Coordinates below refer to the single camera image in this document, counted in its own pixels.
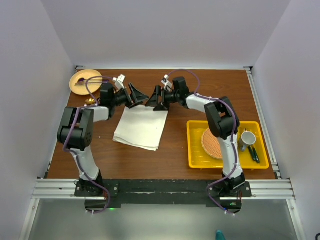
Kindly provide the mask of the white cloth napkin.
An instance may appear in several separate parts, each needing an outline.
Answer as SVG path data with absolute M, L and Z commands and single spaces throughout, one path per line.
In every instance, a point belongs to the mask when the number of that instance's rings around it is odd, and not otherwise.
M 113 134 L 113 141 L 149 151 L 159 149 L 168 111 L 138 105 L 125 107 Z

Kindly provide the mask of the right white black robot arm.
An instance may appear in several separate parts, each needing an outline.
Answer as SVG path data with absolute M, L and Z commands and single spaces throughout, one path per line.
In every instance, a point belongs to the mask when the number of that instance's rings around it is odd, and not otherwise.
M 238 152 L 238 128 L 240 121 L 228 97 L 214 98 L 191 92 L 184 77 L 173 82 L 162 80 L 146 102 L 154 111 L 167 111 L 171 104 L 205 113 L 211 134 L 217 138 L 222 154 L 222 179 L 211 184 L 218 185 L 230 197 L 235 196 L 245 184 L 245 175 L 240 165 Z

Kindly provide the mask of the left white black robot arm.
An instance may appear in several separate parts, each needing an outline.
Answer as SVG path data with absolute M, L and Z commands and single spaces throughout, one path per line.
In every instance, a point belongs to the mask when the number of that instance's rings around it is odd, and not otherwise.
M 63 144 L 63 151 L 70 153 L 76 163 L 79 171 L 79 189 L 87 191 L 90 196 L 107 193 L 101 171 L 91 150 L 94 123 L 112 118 L 118 106 L 134 108 L 149 98 L 131 83 L 128 86 L 129 89 L 116 90 L 110 82 L 103 83 L 98 103 L 64 109 L 57 140 Z

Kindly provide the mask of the beige round plate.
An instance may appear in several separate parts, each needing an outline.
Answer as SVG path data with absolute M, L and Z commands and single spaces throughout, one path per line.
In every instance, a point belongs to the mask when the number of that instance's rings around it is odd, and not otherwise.
M 77 72 L 71 77 L 69 81 L 70 90 L 76 95 L 86 96 L 86 95 L 89 95 L 86 85 L 75 86 L 76 81 L 79 80 L 80 78 L 84 78 L 86 80 L 90 78 L 102 80 L 102 75 L 94 69 L 85 69 L 85 70 L 80 70 L 79 72 Z M 91 93 L 95 93 L 101 87 L 101 85 L 102 84 L 88 84 L 87 87 Z

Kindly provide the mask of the gold spoon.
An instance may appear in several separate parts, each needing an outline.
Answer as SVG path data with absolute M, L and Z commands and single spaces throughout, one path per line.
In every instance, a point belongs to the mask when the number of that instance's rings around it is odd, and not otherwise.
M 87 105 L 93 105 L 93 104 L 96 103 L 96 101 L 93 98 L 88 98 L 88 99 L 85 100 L 85 103 Z

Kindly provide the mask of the purple spoon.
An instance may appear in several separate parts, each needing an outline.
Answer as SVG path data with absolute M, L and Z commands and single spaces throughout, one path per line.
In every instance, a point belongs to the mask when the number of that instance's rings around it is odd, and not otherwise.
M 84 86 L 85 84 L 102 84 L 102 83 L 107 83 L 108 80 L 103 80 L 103 79 L 84 79 L 80 78 L 75 82 L 75 86 Z

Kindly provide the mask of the yellow plastic tray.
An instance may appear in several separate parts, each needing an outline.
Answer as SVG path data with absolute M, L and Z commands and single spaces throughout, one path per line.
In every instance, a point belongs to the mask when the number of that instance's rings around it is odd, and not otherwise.
M 223 161 L 219 158 L 214 158 L 203 147 L 204 132 L 209 129 L 207 121 L 203 120 L 189 120 L 186 124 L 187 141 L 188 141 L 188 164 L 193 169 L 221 169 L 223 168 Z M 238 139 L 244 131 L 254 133 L 256 142 L 253 145 L 259 163 L 255 162 L 251 157 L 250 151 L 238 151 L 239 162 L 243 169 L 248 170 L 266 170 L 269 168 L 269 160 L 267 151 L 263 141 L 263 135 L 260 125 L 256 121 L 241 121 L 238 128 Z

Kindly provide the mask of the woven wicker basket plate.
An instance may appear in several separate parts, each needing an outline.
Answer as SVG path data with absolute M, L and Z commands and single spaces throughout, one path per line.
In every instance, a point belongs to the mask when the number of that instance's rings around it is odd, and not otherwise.
M 222 152 L 218 138 L 215 137 L 209 128 L 201 136 L 201 145 L 204 151 L 214 159 L 222 160 Z

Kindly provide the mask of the grey ceramic mug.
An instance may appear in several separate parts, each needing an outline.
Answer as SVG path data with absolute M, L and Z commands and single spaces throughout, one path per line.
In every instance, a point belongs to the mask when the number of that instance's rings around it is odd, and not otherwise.
M 256 143 L 256 135 L 251 131 L 244 131 L 238 141 L 238 146 L 242 152 Z

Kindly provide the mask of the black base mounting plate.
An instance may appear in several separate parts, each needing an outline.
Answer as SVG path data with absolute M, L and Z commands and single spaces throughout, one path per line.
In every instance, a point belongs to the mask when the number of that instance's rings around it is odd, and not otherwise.
M 211 180 L 164 179 L 105 179 L 103 186 L 109 191 L 81 181 L 76 183 L 74 195 L 85 198 L 87 210 L 102 209 L 107 200 L 109 208 L 123 205 L 204 205 L 208 208 L 221 204 L 224 209 L 237 213 L 242 200 L 252 196 L 249 182 L 238 189 L 229 190 L 224 182 L 210 186 Z

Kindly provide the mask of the teal cloth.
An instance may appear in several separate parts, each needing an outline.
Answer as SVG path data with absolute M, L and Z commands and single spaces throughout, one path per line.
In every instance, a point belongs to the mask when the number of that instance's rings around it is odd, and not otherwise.
M 215 240 L 226 240 L 225 235 L 221 230 L 215 232 Z

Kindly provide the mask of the green handled snips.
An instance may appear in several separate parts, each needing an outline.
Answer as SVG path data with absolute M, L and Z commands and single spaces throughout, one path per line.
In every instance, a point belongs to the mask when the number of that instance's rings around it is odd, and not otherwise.
M 253 146 L 249 146 L 248 147 L 248 150 L 249 150 L 249 153 L 252 157 L 252 159 L 256 162 L 256 163 L 260 163 L 260 159 L 259 159 L 259 156 L 258 156 L 258 153 L 256 151 L 256 149 L 253 147 Z

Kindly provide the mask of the aluminium right side rail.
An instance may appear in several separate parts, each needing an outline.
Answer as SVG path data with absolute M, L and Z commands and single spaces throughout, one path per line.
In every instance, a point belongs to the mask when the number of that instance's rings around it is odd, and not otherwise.
M 271 166 L 272 166 L 272 170 L 275 174 L 275 178 L 277 180 L 281 180 L 282 179 L 282 175 L 281 175 L 281 171 L 275 156 L 275 152 L 274 152 L 274 148 L 270 139 L 270 134 L 267 128 L 267 124 L 265 121 L 265 116 L 262 110 L 262 106 L 261 106 L 261 102 L 258 96 L 258 92 L 257 92 L 257 88 L 255 85 L 255 81 L 254 81 L 254 77 L 253 77 L 253 73 L 252 73 L 252 69 L 253 67 L 244 67 L 244 70 L 246 71 L 247 77 L 248 77 L 248 81 L 250 84 L 250 88 L 252 91 L 252 95 L 254 98 L 254 102 L 255 102 L 255 106 L 257 109 L 257 113 L 258 113 L 258 117 L 260 120 L 260 125 L 262 128 L 262 132 L 263 132 L 263 136 L 265 139 L 265 145 L 266 145 L 266 149 L 267 149 L 267 153 L 269 155 L 270 158 L 270 162 L 271 162 Z

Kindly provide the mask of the aluminium rail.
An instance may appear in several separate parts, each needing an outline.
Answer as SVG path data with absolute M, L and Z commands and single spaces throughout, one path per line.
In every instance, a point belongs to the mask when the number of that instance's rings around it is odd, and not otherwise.
M 38 179 L 33 199 L 74 199 L 76 186 L 73 179 Z M 249 180 L 254 200 L 294 200 L 290 180 Z
M 250 84 L 250 88 L 252 91 L 252 95 L 254 98 L 254 102 L 255 102 L 255 106 L 257 109 L 257 113 L 258 113 L 258 117 L 260 120 L 260 125 L 262 128 L 262 132 L 263 132 L 263 136 L 265 139 L 265 145 L 266 145 L 266 149 L 267 149 L 267 153 L 269 155 L 270 158 L 270 162 L 271 162 L 271 166 L 272 166 L 272 170 L 275 174 L 275 178 L 277 180 L 281 180 L 282 179 L 282 175 L 281 175 L 281 171 L 275 156 L 275 152 L 274 152 L 274 148 L 270 139 L 270 134 L 267 128 L 267 124 L 265 121 L 265 116 L 262 110 L 262 106 L 261 106 L 261 102 L 258 96 L 258 92 L 257 92 L 257 88 L 255 85 L 255 81 L 254 81 L 254 77 L 253 77 L 253 73 L 252 73 L 252 69 L 253 67 L 244 67 L 244 70 L 246 71 L 247 77 L 248 77 L 248 81 Z

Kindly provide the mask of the aluminium front rail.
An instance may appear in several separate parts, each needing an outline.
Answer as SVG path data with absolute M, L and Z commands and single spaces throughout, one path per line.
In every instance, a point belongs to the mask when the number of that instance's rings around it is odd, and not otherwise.
M 74 199 L 76 186 L 73 179 L 38 179 L 33 199 Z M 294 200 L 290 180 L 249 180 L 254 200 Z

